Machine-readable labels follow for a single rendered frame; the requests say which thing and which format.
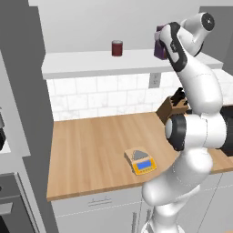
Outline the purple cereal box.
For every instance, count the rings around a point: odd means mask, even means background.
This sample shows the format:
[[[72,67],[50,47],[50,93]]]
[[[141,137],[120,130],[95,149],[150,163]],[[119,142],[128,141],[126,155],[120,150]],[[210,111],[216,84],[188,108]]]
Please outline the purple cereal box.
[[[162,25],[159,25],[157,27],[157,32],[161,31],[163,28]],[[166,60],[167,59],[167,53],[165,48],[160,44],[159,40],[155,41],[155,48],[154,48],[154,56],[161,59],[161,60]]]

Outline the yellow digital scale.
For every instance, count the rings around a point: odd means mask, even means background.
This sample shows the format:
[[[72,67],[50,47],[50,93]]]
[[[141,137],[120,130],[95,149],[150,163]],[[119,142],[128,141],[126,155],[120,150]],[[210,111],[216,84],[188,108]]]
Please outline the yellow digital scale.
[[[133,147],[126,150],[124,157],[136,176],[142,176],[157,169],[154,158],[143,147]]]

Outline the grey tall cabinet housing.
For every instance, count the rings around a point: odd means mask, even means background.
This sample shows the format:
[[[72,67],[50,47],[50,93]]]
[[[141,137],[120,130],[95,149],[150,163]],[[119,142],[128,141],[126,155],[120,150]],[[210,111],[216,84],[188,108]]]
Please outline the grey tall cabinet housing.
[[[35,233],[58,233],[46,199],[53,116],[38,8],[0,0],[0,175],[13,173]]]

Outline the light grey base cabinet door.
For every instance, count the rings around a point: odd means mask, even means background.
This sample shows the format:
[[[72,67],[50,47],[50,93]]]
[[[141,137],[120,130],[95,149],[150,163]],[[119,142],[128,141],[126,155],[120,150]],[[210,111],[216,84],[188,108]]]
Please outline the light grey base cabinet door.
[[[131,233],[133,212],[140,203],[101,208],[56,218],[59,233]]]
[[[233,231],[233,171],[209,175],[181,209],[177,223],[186,233]]]
[[[149,206],[145,201],[143,201],[141,205],[140,224],[138,227],[138,233],[141,233],[142,228],[150,220],[152,213],[153,207]]]

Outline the dark red can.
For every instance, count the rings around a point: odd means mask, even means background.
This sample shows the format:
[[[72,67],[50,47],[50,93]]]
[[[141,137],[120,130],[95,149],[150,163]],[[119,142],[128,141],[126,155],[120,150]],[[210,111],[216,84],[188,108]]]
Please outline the dark red can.
[[[123,42],[120,40],[112,41],[112,56],[122,56],[123,54]]]

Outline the wooden knife block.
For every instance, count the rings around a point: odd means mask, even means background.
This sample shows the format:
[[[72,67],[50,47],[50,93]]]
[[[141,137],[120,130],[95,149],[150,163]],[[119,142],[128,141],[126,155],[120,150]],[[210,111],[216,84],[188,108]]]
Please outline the wooden knife block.
[[[173,96],[168,96],[157,110],[157,116],[163,124],[176,114],[184,114],[188,110],[187,99],[182,87],[179,87]]]

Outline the black hob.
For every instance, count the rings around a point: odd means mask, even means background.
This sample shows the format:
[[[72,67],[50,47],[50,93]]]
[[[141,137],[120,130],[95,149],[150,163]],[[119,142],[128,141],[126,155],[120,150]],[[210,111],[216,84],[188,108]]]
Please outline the black hob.
[[[233,157],[233,106],[223,106],[220,114],[223,116],[227,128],[226,140],[220,149],[228,157]]]

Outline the light grey drawer front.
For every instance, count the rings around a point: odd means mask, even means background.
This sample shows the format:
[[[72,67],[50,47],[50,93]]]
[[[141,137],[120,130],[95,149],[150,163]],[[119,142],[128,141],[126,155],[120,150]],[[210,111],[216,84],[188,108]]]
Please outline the light grey drawer front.
[[[111,208],[141,200],[141,187],[119,189],[82,197],[66,198],[52,202],[57,218],[101,208]]]

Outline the dark grey built-in oven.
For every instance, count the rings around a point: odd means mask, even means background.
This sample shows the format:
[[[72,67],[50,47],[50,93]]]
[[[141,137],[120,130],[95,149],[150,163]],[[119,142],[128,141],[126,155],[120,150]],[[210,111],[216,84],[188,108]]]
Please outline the dark grey built-in oven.
[[[35,233],[13,173],[0,175],[0,233]]]

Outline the grey wall outlet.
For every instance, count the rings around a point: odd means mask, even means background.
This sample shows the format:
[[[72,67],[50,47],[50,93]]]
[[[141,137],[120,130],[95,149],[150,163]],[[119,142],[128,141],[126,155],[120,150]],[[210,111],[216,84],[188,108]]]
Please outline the grey wall outlet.
[[[159,88],[160,86],[160,73],[151,73],[149,77],[149,88]]]

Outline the grey wall cabinet door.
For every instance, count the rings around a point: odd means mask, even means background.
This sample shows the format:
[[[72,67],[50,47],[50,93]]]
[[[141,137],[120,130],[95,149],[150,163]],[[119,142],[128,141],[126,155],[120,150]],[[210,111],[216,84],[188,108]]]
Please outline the grey wall cabinet door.
[[[233,6],[201,6],[199,12],[208,12],[215,19],[202,52],[222,62],[222,69],[233,76]]]

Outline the white open wall cabinet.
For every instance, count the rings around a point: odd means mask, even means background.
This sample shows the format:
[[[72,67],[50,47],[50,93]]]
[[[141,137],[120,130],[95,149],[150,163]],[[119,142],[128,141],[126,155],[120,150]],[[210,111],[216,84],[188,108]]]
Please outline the white open wall cabinet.
[[[43,78],[167,72],[154,57],[158,25],[195,15],[205,0],[28,0],[38,8],[46,56]],[[112,41],[123,42],[112,56]]]

